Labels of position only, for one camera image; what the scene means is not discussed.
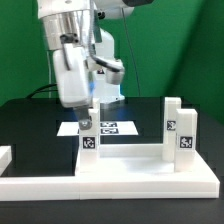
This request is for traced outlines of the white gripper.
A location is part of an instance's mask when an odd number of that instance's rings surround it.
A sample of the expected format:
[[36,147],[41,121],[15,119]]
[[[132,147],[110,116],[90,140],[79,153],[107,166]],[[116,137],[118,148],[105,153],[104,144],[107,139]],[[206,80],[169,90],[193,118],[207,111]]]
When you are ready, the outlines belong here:
[[86,106],[90,104],[91,92],[84,48],[65,44],[53,53],[53,65],[62,105],[65,108],[75,108],[79,128],[89,130],[92,120]]

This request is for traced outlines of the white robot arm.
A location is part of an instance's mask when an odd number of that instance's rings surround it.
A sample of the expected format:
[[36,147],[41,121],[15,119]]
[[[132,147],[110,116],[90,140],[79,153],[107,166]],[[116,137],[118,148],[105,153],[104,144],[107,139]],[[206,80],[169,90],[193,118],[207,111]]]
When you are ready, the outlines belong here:
[[96,55],[98,20],[129,14],[133,8],[154,0],[37,0],[62,105],[74,110],[79,128],[92,127],[89,107],[92,101],[89,75],[104,67],[106,81],[118,85],[125,68],[120,60]]

